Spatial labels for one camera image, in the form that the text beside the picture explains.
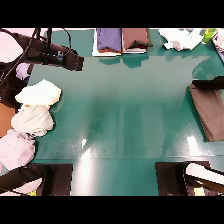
green table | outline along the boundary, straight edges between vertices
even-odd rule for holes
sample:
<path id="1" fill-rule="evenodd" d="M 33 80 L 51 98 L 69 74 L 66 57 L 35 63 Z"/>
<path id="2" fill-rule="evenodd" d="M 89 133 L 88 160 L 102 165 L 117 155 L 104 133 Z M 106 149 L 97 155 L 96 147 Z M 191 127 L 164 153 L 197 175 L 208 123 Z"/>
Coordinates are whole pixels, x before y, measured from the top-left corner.
<path id="1" fill-rule="evenodd" d="M 85 57 L 82 72 L 34 67 L 29 85 L 47 79 L 63 94 L 33 162 L 73 163 L 72 195 L 158 195 L 157 161 L 209 160 L 224 170 L 224 142 L 205 142 L 188 90 L 193 78 L 223 74 L 212 43 L 177 52 L 157 30 L 152 40 L 144 55 Z"/>

yellow tag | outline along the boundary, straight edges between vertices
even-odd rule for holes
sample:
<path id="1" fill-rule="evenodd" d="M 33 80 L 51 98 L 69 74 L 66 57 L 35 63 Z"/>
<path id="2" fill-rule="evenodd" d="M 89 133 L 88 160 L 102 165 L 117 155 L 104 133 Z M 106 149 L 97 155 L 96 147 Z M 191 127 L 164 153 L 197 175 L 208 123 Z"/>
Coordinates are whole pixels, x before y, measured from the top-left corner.
<path id="1" fill-rule="evenodd" d="M 37 196 L 37 191 L 32 191 L 28 194 L 29 196 Z"/>
<path id="2" fill-rule="evenodd" d="M 195 196 L 205 196 L 204 188 L 194 188 L 194 194 Z"/>

brown folded cloth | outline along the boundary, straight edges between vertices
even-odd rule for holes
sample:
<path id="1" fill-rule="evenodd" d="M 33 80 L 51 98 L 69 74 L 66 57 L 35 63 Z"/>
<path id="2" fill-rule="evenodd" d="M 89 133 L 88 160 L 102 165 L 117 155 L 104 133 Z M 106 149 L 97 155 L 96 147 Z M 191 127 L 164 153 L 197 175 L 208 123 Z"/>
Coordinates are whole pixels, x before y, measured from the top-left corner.
<path id="1" fill-rule="evenodd" d="M 148 49 L 148 34 L 146 28 L 122 28 L 124 48 Z"/>
<path id="2" fill-rule="evenodd" d="M 199 90 L 190 85 L 190 93 L 208 141 L 224 140 L 224 104 L 217 90 Z"/>

purple folded cloth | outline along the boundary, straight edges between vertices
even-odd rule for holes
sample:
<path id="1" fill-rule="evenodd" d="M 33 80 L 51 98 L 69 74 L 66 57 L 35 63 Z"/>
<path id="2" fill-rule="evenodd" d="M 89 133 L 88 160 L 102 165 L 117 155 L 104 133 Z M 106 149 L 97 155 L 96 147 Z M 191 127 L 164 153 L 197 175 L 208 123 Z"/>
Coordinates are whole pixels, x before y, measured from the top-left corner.
<path id="1" fill-rule="evenodd" d="M 122 51 L 122 30 L 121 28 L 97 28 L 97 49 L 98 51 Z"/>

